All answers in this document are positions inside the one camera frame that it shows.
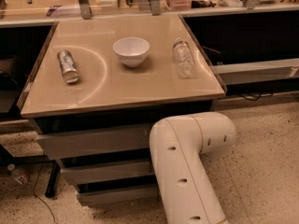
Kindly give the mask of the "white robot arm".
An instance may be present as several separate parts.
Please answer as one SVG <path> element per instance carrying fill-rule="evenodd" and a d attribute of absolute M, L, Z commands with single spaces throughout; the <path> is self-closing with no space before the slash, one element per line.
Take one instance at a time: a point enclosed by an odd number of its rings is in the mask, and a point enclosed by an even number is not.
<path fill-rule="evenodd" d="M 204 112 L 161 119 L 149 150 L 168 224 L 229 224 L 205 166 L 236 141 L 226 116 Z"/>

